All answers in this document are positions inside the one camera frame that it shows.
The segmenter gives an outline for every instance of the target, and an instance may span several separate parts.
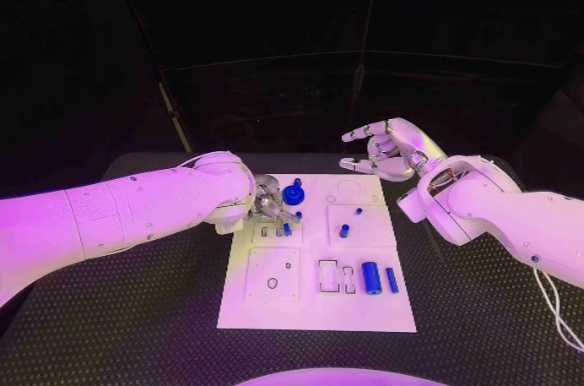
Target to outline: white cable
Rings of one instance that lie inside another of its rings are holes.
[[[181,165],[178,165],[176,167],[181,168],[181,166],[185,166],[186,164],[189,164],[191,162],[194,162],[195,160],[198,160],[199,158],[202,158],[205,155],[211,155],[211,154],[225,154],[230,151],[214,151],[214,152],[208,152],[204,155],[195,156],[194,158],[191,158],[189,160],[186,160]]]
[[[554,282],[551,281],[550,275],[545,272],[542,272],[542,273],[544,273],[545,279],[548,280],[551,290],[554,291],[555,304],[557,304],[555,308],[554,308],[554,306],[551,304],[551,300],[550,300],[548,292],[545,291],[545,288],[544,288],[544,284],[541,283],[541,279],[540,279],[540,275],[538,275],[538,269],[534,268],[534,275],[535,275],[535,280],[538,281],[538,285],[540,285],[540,288],[541,288],[541,293],[544,294],[544,298],[545,298],[545,302],[548,303],[550,310],[554,313],[555,322],[557,322],[557,332],[560,333],[560,336],[563,337],[563,340],[564,340],[566,344],[568,344],[568,346],[571,346],[577,351],[584,352],[584,343],[580,341],[579,336],[573,332],[573,329],[568,327],[568,324],[566,324],[566,321],[563,320],[563,318],[560,316],[560,295],[557,293],[557,286],[554,285]],[[570,334],[570,336],[576,340],[577,344],[574,344],[566,338],[566,334],[564,334],[563,329],[567,331],[567,333]]]

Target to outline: table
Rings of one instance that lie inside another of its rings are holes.
[[[240,156],[254,173],[351,173],[335,154]],[[104,179],[188,158],[124,155]],[[202,224],[39,280],[0,340],[3,384],[228,385],[303,367],[372,368],[452,385],[584,384],[584,354],[557,335],[531,268],[491,236],[456,247],[427,222],[413,224],[395,205],[413,186],[382,181],[416,334],[218,329],[231,236]],[[557,284],[584,334],[584,291]]]

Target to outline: robotic hand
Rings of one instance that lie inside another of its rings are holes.
[[[584,202],[553,192],[522,193],[492,161],[447,157],[403,118],[358,128],[342,139],[367,137],[369,160],[343,158],[339,165],[395,182],[417,172],[417,187],[398,199],[411,221],[429,219],[456,245],[489,232],[515,259],[584,288]]]
[[[257,179],[231,152],[217,152],[172,169],[2,200],[0,307],[54,270],[204,221],[219,234],[240,230],[253,215],[299,222],[279,203],[277,179]]]

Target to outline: large blue cylinder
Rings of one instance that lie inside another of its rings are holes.
[[[362,264],[362,280],[365,281],[368,295],[378,295],[381,293],[381,279],[378,264],[375,262],[365,262]]]

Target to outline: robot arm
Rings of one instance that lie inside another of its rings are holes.
[[[401,118],[358,128],[343,141],[368,136],[369,160],[345,158],[339,165],[391,181],[418,173],[417,187],[398,199],[413,222],[427,218],[456,245],[489,232],[524,264],[584,288],[584,202],[557,193],[522,193],[492,161],[447,157]]]
[[[0,306],[54,270],[126,251],[201,222],[243,228],[254,176],[231,153],[178,167],[0,201]]]

